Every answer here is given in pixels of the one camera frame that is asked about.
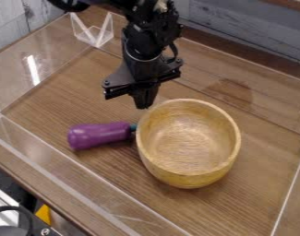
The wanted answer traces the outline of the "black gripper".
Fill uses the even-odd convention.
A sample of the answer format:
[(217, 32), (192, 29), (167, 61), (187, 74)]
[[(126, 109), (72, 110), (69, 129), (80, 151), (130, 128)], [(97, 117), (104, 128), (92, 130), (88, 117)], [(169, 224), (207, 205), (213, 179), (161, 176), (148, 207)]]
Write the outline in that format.
[(128, 53), (117, 71), (105, 79), (104, 95), (108, 100), (125, 94), (134, 99), (138, 110), (154, 103), (163, 83), (181, 76), (183, 59), (160, 54), (156, 58), (141, 60)]

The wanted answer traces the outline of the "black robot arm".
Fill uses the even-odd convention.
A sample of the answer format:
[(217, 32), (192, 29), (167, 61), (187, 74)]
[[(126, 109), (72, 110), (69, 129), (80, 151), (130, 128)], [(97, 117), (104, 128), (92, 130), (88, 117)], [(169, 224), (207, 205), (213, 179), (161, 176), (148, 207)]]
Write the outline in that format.
[(128, 20), (121, 30), (122, 61), (104, 81), (108, 100), (125, 94), (137, 109), (148, 109), (163, 83), (181, 76), (183, 59), (175, 41), (183, 24), (173, 0), (106, 0)]

